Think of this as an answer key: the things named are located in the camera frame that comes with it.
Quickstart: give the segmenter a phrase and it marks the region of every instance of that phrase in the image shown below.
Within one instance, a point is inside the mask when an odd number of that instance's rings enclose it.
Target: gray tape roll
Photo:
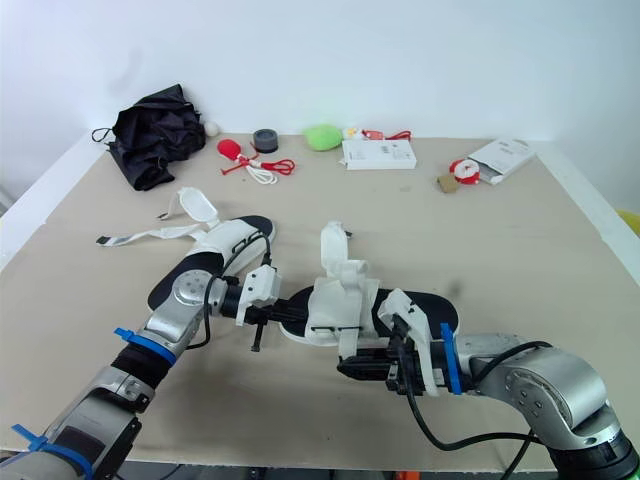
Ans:
[[[260,153],[271,153],[278,149],[278,134],[270,128],[253,132],[253,146]]]

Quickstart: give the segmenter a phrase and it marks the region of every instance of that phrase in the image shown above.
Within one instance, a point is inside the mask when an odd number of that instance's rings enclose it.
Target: green ball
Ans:
[[[331,150],[342,143],[342,132],[333,125],[317,125],[303,133],[311,150],[318,152]]]

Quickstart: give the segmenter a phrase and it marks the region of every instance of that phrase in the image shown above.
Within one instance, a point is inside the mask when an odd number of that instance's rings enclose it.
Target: black cable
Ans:
[[[163,475],[162,477],[156,479],[156,480],[167,480],[171,475],[173,475],[174,473],[176,473],[178,470],[180,470],[182,467],[184,467],[184,464],[180,463],[178,465],[176,465],[176,467],[171,470],[169,473],[167,473],[166,475]],[[116,473],[116,478],[118,480],[126,480],[124,477],[122,477],[121,475]]]
[[[204,289],[204,309],[203,315],[204,318],[202,322],[204,323],[204,340],[200,343],[194,343],[193,345],[188,345],[185,350],[193,350],[194,348],[204,347],[211,340],[211,323],[209,320],[209,310],[211,306],[209,305],[209,295],[211,294],[211,287],[213,287],[213,282],[218,278],[214,275],[211,275],[211,278],[207,282],[207,287]]]
[[[104,135],[102,135],[101,138],[96,138],[96,133],[100,131],[104,131]],[[104,139],[107,138],[107,135],[109,135],[109,132],[111,132],[111,129],[107,127],[96,128],[93,132],[91,132],[91,140],[93,140],[96,143],[103,142]]]
[[[212,275],[211,278],[209,279],[209,282],[207,283],[207,287],[204,290],[204,310],[203,310],[204,318],[202,320],[204,323],[204,340],[199,343],[189,345],[186,348],[186,350],[193,350],[195,348],[204,347],[207,343],[211,341],[211,323],[209,320],[209,310],[211,307],[209,305],[209,295],[211,294],[211,288],[213,287],[213,282],[216,280],[216,278],[220,278],[224,276],[226,271],[229,269],[229,265],[231,265],[233,261],[236,258],[238,258],[238,256],[249,245],[251,245],[254,242],[257,242],[261,238],[264,238],[264,241],[266,243],[266,249],[265,249],[264,255],[262,256],[262,265],[271,264],[271,242],[269,241],[269,237],[267,237],[264,233],[259,233],[257,235],[250,237],[249,240],[244,245],[242,245],[242,247],[236,250],[234,254],[231,255],[231,257],[229,257],[229,260],[227,260],[224,266],[222,267],[222,272],[220,272],[218,275]]]
[[[553,345],[547,342],[535,341],[535,342],[523,343],[522,345],[513,347],[507,350],[506,352],[501,353],[496,358],[494,358],[489,363],[487,363],[485,367],[482,370],[480,370],[480,373],[474,377],[473,379],[474,382],[476,383],[476,385],[479,384],[482,380],[486,378],[487,375],[489,375],[489,373],[491,373],[491,371],[494,368],[496,368],[499,364],[504,362],[507,358],[511,358],[514,355],[524,352],[525,350],[529,350],[531,348],[538,348],[538,347],[551,348],[553,347]]]
[[[404,387],[407,391],[407,400],[409,402],[409,408],[411,408],[411,413],[418,422],[418,426],[422,433],[425,434],[427,439],[438,449],[443,450],[445,452],[451,452],[453,450],[460,450],[461,448],[468,447],[469,445],[474,445],[480,442],[487,442],[489,440],[523,440],[530,441],[534,443],[541,443],[538,438],[531,435],[523,435],[521,433],[511,433],[511,432],[494,432],[494,433],[484,433],[482,435],[476,435],[473,437],[468,437],[463,440],[459,440],[453,443],[444,443],[436,438],[436,436],[429,430],[422,414],[420,413],[420,409],[418,408],[418,404],[416,403],[416,397],[413,393],[413,379],[407,379],[408,369],[406,367],[406,358],[403,345],[398,347],[398,358],[400,360],[400,368],[402,371],[402,378],[404,382]]]
[[[533,429],[529,430],[529,435],[533,435]],[[529,440],[525,440],[522,443],[520,450],[518,450],[518,453],[516,453],[516,456],[513,457],[511,464],[504,471],[504,473],[502,474],[502,477],[500,477],[500,480],[509,480],[509,478],[511,477],[511,474],[515,471],[518,464],[524,457],[524,454],[527,453],[527,449],[529,448],[529,445],[531,445],[531,441]]]

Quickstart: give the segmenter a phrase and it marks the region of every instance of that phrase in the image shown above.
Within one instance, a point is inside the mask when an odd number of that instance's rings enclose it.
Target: black strap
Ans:
[[[96,138],[96,133],[103,130],[104,130],[104,135],[101,138]],[[96,143],[100,143],[104,141],[105,138],[107,138],[107,135],[109,135],[109,132],[111,132],[111,129],[107,127],[96,128],[93,132],[91,132],[91,139]]]

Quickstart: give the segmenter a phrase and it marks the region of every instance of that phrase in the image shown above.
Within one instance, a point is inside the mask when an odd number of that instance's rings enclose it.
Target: white wall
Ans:
[[[180,82],[228,131],[556,139],[640,211],[639,25],[637,0],[3,0],[2,180]]]

